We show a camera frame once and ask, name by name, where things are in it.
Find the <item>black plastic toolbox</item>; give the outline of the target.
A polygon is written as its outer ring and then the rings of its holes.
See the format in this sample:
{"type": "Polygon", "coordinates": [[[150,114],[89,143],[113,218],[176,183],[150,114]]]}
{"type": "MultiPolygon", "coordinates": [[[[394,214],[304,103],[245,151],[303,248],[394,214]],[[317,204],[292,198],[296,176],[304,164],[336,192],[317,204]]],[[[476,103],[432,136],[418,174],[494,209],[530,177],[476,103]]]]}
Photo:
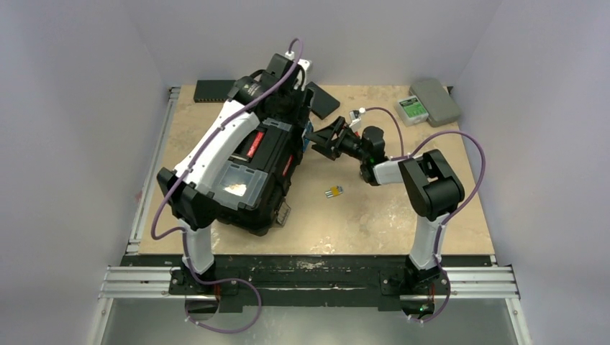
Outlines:
{"type": "Polygon", "coordinates": [[[219,204],[218,222],[263,236],[272,225],[287,219],[286,196],[309,145],[305,134],[313,125],[310,118],[305,126],[296,126],[268,117],[266,99],[254,112],[260,124],[238,144],[222,168],[214,200],[219,204]]]}

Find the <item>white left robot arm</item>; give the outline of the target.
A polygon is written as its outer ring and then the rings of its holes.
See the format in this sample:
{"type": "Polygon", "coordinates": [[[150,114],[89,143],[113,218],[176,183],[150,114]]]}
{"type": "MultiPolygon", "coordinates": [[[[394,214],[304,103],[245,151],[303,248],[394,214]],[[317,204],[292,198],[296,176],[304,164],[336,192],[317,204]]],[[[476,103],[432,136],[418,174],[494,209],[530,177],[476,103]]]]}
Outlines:
{"type": "Polygon", "coordinates": [[[206,134],[157,180],[162,207],[178,219],[186,284],[214,287],[211,228],[215,221],[267,231],[303,155],[310,95],[298,77],[239,79],[206,134]]]}

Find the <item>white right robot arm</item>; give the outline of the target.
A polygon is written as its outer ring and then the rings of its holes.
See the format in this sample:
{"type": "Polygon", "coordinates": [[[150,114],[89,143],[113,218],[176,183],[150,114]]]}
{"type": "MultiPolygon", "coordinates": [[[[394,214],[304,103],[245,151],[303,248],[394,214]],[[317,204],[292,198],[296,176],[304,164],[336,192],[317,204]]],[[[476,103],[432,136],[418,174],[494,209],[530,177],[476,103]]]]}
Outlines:
{"type": "Polygon", "coordinates": [[[463,184],[444,155],[434,149],[418,157],[391,160],[385,153],[384,132],[367,126],[356,134],[339,117],[329,126],[308,133],[313,150],[330,160],[343,154],[360,163],[360,176],[372,186],[402,184],[418,216],[414,243],[406,259],[405,286],[420,293],[440,276],[440,247],[449,216],[465,198],[463,184]]]}

